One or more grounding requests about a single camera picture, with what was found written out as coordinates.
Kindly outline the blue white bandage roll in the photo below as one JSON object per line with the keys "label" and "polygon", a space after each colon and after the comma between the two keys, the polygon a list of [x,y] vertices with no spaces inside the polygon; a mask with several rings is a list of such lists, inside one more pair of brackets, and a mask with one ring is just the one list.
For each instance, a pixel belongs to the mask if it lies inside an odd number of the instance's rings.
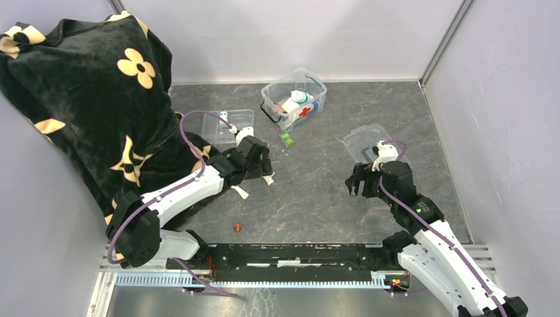
{"label": "blue white bandage roll", "polygon": [[307,116],[309,113],[315,111],[318,109],[318,104],[317,103],[313,103],[313,104],[309,104],[307,107],[302,109],[302,112],[300,113],[300,116]]}

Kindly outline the black blanket with cream flowers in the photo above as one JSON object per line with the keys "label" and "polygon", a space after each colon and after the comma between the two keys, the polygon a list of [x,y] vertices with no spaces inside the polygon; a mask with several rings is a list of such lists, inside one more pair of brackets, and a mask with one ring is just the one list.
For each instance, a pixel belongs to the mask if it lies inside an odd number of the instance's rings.
{"label": "black blanket with cream flowers", "polygon": [[180,132],[171,66],[170,49],[127,11],[1,33],[1,92],[65,153],[106,221],[123,194],[163,188],[219,154]]}

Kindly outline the clear box lid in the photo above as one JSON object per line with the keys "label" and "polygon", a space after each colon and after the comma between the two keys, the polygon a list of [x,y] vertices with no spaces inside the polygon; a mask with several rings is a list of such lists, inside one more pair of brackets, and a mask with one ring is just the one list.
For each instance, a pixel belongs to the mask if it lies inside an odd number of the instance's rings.
{"label": "clear box lid", "polygon": [[408,162],[405,153],[407,144],[404,141],[390,137],[385,129],[378,124],[364,125],[354,129],[343,139],[343,145],[350,154],[354,163],[373,163],[376,155],[372,148],[379,141],[391,140],[399,152],[398,161]]}

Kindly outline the brown bottle orange cap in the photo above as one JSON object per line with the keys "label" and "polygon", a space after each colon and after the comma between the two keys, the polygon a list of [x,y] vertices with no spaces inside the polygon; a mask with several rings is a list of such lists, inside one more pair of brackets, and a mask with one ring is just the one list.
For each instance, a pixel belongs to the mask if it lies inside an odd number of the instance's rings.
{"label": "brown bottle orange cap", "polygon": [[284,108],[282,107],[282,105],[280,104],[275,104],[277,110],[283,114],[286,114],[287,112],[284,110]]}

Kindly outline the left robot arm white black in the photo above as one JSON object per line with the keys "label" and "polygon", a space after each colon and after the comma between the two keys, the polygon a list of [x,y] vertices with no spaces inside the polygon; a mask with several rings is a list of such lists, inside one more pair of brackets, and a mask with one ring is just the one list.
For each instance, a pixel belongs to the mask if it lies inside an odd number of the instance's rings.
{"label": "left robot arm white black", "polygon": [[190,232],[165,226],[194,205],[244,180],[273,182],[269,147],[253,135],[238,138],[235,148],[202,163],[201,168],[166,187],[143,195],[127,192],[117,200],[106,229],[111,264],[141,267],[152,259],[177,257],[192,269],[203,267],[207,250],[201,242]]}

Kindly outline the clear first aid box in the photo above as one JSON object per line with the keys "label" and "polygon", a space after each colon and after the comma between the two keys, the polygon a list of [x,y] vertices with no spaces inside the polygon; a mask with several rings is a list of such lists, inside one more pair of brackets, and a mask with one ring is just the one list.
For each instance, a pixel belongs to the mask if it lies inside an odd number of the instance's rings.
{"label": "clear first aid box", "polygon": [[318,77],[301,67],[261,89],[260,110],[282,132],[289,132],[323,111],[327,91]]}

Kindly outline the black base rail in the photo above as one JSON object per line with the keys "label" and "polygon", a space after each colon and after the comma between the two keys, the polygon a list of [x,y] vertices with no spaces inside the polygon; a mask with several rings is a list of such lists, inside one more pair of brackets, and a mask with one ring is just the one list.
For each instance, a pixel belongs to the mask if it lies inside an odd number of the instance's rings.
{"label": "black base rail", "polygon": [[396,257],[368,244],[214,244],[184,262],[210,270],[216,282],[358,282],[400,271]]}

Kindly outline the white gauze pad packet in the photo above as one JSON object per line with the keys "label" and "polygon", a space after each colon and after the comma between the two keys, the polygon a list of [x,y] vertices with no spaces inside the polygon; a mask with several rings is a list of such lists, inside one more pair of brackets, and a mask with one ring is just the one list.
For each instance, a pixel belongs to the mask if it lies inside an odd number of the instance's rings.
{"label": "white gauze pad packet", "polygon": [[297,110],[299,107],[299,104],[297,102],[295,102],[294,100],[292,100],[291,98],[286,99],[280,106],[280,110],[282,111],[283,114],[290,114],[292,112],[294,112],[295,110]]}

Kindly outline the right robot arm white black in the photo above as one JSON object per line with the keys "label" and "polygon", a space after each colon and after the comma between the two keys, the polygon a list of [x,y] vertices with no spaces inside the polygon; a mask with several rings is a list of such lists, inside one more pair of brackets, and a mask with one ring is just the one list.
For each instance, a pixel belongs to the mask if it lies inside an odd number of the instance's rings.
{"label": "right robot arm white black", "polygon": [[452,316],[527,315],[527,304],[492,282],[437,205],[417,192],[408,163],[356,164],[345,185],[351,195],[378,198],[389,206],[403,230],[383,240],[382,263],[410,272]]}

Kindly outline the clear compartment tray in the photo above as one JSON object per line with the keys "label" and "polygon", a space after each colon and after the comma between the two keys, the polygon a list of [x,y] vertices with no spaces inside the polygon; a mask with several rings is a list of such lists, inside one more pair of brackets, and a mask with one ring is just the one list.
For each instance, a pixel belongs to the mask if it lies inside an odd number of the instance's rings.
{"label": "clear compartment tray", "polygon": [[[254,126],[254,111],[250,109],[242,110],[221,110],[213,111],[212,114],[219,116],[221,112],[228,113],[227,122],[236,126],[238,129],[243,127]],[[213,145],[229,146],[235,142],[234,135],[229,131],[228,127],[215,116],[205,114],[203,117],[203,125],[201,136]]]}

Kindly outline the green small medicine box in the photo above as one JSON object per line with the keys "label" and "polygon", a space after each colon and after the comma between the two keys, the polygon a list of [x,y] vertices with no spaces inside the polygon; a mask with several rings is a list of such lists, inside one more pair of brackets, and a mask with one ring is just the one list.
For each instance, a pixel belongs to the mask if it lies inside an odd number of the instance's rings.
{"label": "green small medicine box", "polygon": [[282,143],[284,144],[284,146],[288,149],[291,148],[295,144],[294,139],[287,132],[281,133],[279,135],[279,137],[280,137]]}

